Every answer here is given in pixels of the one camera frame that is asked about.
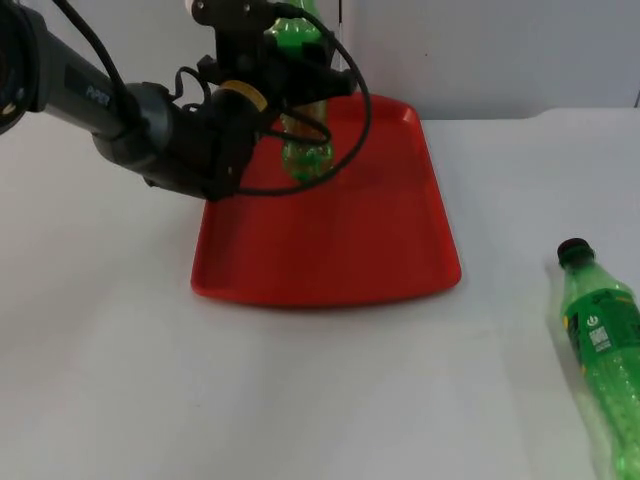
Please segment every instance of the green plastic bottle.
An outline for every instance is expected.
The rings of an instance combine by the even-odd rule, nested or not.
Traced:
[[[640,480],[640,311],[633,292],[595,261],[582,239],[558,249],[563,325],[614,441],[618,480]]]
[[[314,0],[288,0],[288,3],[304,8],[318,17]],[[278,48],[292,56],[302,56],[302,46],[322,40],[320,31],[304,19],[279,19],[270,33],[275,36]],[[297,108],[300,113],[311,117],[323,124],[327,124],[328,105],[326,101],[312,103]],[[282,116],[282,126],[285,132],[304,138],[322,138],[322,134],[313,128],[294,120],[286,115]],[[333,168],[334,150],[331,143],[322,147],[302,145],[295,142],[285,142],[282,149],[282,162],[285,170],[300,183],[322,176]]]

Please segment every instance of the white background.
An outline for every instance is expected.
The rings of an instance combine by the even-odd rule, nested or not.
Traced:
[[[29,0],[89,55],[48,0]],[[182,0],[75,0],[127,81],[170,85],[214,52]],[[338,28],[338,0],[316,0]],[[631,107],[640,88],[635,0],[344,0],[347,46],[371,89],[423,118],[501,118],[554,107]]]
[[[375,91],[423,118],[631,107],[635,0],[344,0],[348,44]]]
[[[142,32],[105,35],[128,80],[168,82],[211,35],[182,2],[145,3],[82,10]],[[147,189],[87,134],[30,116],[3,136],[0,477],[595,478],[554,252],[583,235],[640,288],[640,118],[425,128],[461,285],[307,314],[194,296],[202,202]]]

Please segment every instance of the bottle lying on table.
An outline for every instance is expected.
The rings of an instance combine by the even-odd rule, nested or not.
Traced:
[[[582,239],[558,249],[563,325],[613,438],[618,480],[640,480],[640,311]]]

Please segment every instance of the robotic arm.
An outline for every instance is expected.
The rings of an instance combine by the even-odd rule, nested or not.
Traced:
[[[124,85],[93,31],[66,0],[55,1],[96,49],[104,75],[52,35],[43,17],[12,0],[0,0],[0,134],[25,112],[46,112],[93,135],[107,160],[140,174],[148,185],[217,201],[238,193],[286,195],[335,176],[355,157],[371,123],[371,102],[362,75],[344,47],[315,17],[288,4],[267,0],[200,0],[192,16],[216,32],[217,60],[204,57],[198,71],[182,68],[176,94],[152,83]],[[300,57],[278,49],[265,33],[277,18],[307,18],[324,42],[305,44]],[[330,68],[337,49],[351,71]],[[195,76],[205,93],[201,105],[180,108],[180,75]],[[208,84],[219,85],[211,93]],[[367,121],[354,149],[332,171],[309,185],[290,189],[242,190],[244,171],[264,135],[299,142],[270,130],[279,115],[296,116],[324,134],[321,124],[301,117],[297,106],[350,95],[359,83]]]

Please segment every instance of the black cable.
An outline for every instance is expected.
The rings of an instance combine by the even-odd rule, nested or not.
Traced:
[[[314,180],[310,180],[302,185],[298,185],[296,187],[291,188],[280,188],[280,189],[271,189],[271,190],[262,190],[256,188],[240,188],[237,193],[240,195],[253,196],[253,197],[284,197],[287,195],[295,195],[297,193],[306,192],[315,187],[323,185],[328,181],[332,180],[338,173],[344,170],[349,164],[353,161],[353,159],[358,155],[365,142],[367,141],[367,137],[369,136],[369,131],[371,130],[371,123],[373,120],[373,105],[371,103],[371,94],[369,93],[369,88],[367,87],[367,82],[365,81],[362,72],[358,68],[353,57],[349,54],[347,49],[335,38],[331,30],[329,30],[319,19],[317,19],[314,15],[310,14],[306,10],[298,7],[294,7],[293,5],[287,3],[275,3],[273,4],[276,15],[280,18],[304,18],[314,27],[316,27],[320,33],[333,44],[335,49],[342,55],[344,60],[349,65],[349,68],[352,70],[353,74],[360,85],[360,90],[362,90],[362,96],[364,99],[364,107],[365,107],[365,123],[362,128],[362,134],[360,138],[356,142],[355,146],[344,156],[344,158],[333,167],[333,169],[329,170],[327,173],[318,177]]]
[[[298,135],[292,135],[286,132],[280,132],[272,129],[262,130],[260,133],[268,137],[278,138],[286,142],[297,143],[298,145],[307,145],[310,147],[324,147],[333,138],[331,130],[322,122],[317,121],[315,118],[311,118],[308,115],[297,112],[291,108],[286,108],[282,111],[282,114],[297,120],[298,122],[306,125],[316,132],[320,133],[323,138],[301,137]]]
[[[120,72],[113,63],[113,59],[106,47],[89,26],[89,24],[82,18],[73,6],[67,0],[52,0],[53,3],[60,9],[60,11],[69,19],[71,24],[82,34],[82,36],[89,42],[93,50],[98,55],[98,58],[104,65],[107,75],[113,82],[114,90],[116,93],[116,103],[120,112],[125,115],[125,118],[131,122],[135,122],[139,118],[139,112],[137,103],[132,99],[127,86],[125,85]]]
[[[176,100],[184,96],[184,82],[182,80],[183,73],[186,73],[187,75],[195,78],[195,80],[198,82],[198,85],[200,85],[200,88],[202,89],[202,94],[204,95],[204,103],[208,102],[211,99],[211,87],[209,86],[209,83],[207,83],[205,80],[202,79],[202,77],[200,76],[200,73],[191,67],[181,67],[176,72],[176,77],[175,77],[176,91],[173,95],[171,95],[171,101],[175,102]],[[185,106],[192,107],[195,105],[197,104],[193,103]]]

